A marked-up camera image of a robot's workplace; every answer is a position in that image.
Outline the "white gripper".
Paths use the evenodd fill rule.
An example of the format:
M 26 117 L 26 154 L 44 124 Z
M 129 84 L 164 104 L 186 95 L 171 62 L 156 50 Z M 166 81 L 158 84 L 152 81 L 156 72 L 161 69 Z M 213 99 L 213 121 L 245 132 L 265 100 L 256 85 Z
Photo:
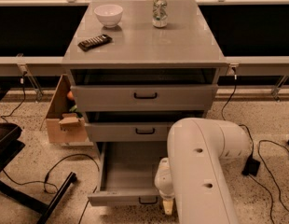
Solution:
M 158 170 L 155 175 L 155 187 L 163 199 L 164 213 L 168 216 L 172 214 L 174 204 L 174 190 L 172 185 L 172 175 L 168 158 L 160 160 Z

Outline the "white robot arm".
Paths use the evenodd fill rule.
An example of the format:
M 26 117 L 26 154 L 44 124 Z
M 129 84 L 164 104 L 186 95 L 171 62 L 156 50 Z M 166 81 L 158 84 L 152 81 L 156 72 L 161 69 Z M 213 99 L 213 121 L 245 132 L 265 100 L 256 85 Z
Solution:
M 217 119 L 180 119 L 170 128 L 168 156 L 155 186 L 167 215 L 180 224 L 239 224 L 220 159 L 246 154 L 248 135 L 239 125 Z

